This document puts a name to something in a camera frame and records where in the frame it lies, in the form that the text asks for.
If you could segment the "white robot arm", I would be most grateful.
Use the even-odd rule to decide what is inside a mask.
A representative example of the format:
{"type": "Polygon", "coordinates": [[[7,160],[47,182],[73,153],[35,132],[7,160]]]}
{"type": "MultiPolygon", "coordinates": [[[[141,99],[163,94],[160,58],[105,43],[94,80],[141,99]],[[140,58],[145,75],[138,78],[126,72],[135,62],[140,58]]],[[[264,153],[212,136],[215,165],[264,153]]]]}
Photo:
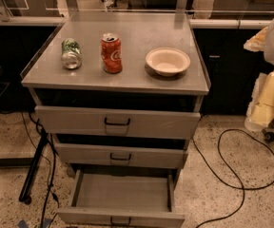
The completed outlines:
{"type": "MultiPolygon", "coordinates": [[[[244,49],[264,53],[264,60],[274,66],[274,18],[270,24],[248,39],[244,49]]],[[[261,131],[274,119],[274,70],[261,73],[256,80],[245,118],[245,127],[261,131]]]]}

